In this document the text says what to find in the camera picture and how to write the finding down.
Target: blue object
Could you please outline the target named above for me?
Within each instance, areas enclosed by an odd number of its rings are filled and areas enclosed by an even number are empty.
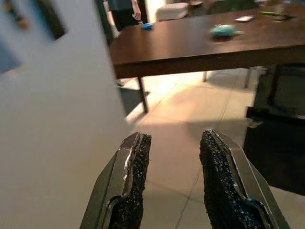
[[[232,37],[240,32],[236,31],[233,25],[217,25],[212,29],[211,34],[214,37]]]
[[[153,23],[145,23],[141,25],[143,30],[151,30],[153,28]]]

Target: beige floor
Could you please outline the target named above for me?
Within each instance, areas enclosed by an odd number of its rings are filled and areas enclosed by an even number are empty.
[[[215,128],[243,145],[246,107],[252,105],[258,71],[243,89],[246,69],[145,77],[150,112],[138,105],[126,118],[133,132],[152,135],[141,229],[210,229],[203,204],[199,161],[202,131]],[[125,87],[138,88],[137,81]],[[292,229],[305,228],[305,198],[272,188]]]

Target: dark wood table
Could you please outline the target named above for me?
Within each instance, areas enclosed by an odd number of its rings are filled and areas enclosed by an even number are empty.
[[[247,10],[203,17],[163,21],[151,31],[128,27],[110,46],[116,77],[138,77],[145,112],[148,112],[141,77],[270,66],[305,61],[305,8],[291,5],[286,13],[297,16],[283,22]],[[256,15],[251,22],[234,20]],[[244,34],[217,40],[210,30],[233,24]]]

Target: tabletop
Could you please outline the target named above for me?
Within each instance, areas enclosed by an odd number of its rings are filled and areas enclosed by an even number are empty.
[[[141,30],[140,26],[127,27],[110,46],[110,55],[117,74],[126,73],[128,66],[133,73],[137,68],[139,76],[152,75],[163,68],[168,70],[162,73],[176,73],[183,72],[182,68],[187,72],[272,64],[270,59],[302,61],[305,8],[291,5],[286,14],[297,17],[275,22],[274,17],[260,15],[259,9],[255,9],[158,22],[151,31]],[[245,15],[255,15],[256,18],[245,23],[234,21]],[[227,40],[216,40],[210,31],[218,24],[232,24],[244,33]],[[155,64],[155,71],[148,71],[148,64]]]

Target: person's arm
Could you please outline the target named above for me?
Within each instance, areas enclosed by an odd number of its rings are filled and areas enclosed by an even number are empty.
[[[133,18],[137,21],[141,20],[141,10],[138,5],[138,0],[131,0],[132,1],[132,9],[133,9]]]

